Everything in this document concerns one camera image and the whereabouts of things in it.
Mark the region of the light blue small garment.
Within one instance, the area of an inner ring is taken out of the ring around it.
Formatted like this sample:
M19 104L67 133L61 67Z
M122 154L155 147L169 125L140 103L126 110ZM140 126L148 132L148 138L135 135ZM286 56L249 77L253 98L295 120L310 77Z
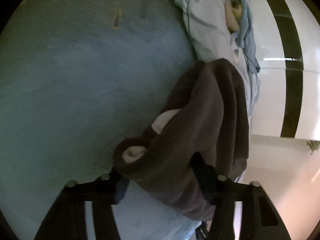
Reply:
M242 53L245 57L247 70L251 74L260 72L256 58L253 17L246 0L226 0L226 23L231 34L231 50L234 63L239 61Z

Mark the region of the white black striped wardrobe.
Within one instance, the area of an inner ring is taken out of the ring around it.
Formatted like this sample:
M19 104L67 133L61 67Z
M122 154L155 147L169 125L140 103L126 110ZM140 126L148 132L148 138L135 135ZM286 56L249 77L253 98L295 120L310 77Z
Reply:
M253 133L319 140L319 23L303 0L248 0L260 97Z

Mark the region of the light blue floral quilt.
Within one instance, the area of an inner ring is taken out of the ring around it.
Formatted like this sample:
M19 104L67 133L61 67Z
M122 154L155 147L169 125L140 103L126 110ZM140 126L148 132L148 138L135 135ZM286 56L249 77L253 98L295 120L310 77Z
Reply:
M182 10L186 30L193 43L197 58L204 62L215 59L229 60L240 73L245 87L248 116L252 116L259 99L260 80L247 70L245 57L239 55L234 63L231 34L226 23L226 0L174 0Z

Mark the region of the navy and white kids jacket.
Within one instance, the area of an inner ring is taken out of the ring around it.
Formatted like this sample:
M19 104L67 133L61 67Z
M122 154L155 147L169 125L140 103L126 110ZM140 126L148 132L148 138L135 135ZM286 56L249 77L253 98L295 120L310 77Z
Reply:
M114 167L185 217L211 220L215 207L189 163L200 152L232 180L245 171L249 122L242 77L227 59L198 62L179 78L162 113L169 120L161 130L151 125L116 147Z

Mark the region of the teal floral bed blanket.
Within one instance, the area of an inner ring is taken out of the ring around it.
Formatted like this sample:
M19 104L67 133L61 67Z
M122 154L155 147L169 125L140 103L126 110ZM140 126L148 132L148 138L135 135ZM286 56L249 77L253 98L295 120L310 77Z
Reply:
M1 211L32 239L63 185L111 168L194 61L173 0L24 0L1 33Z

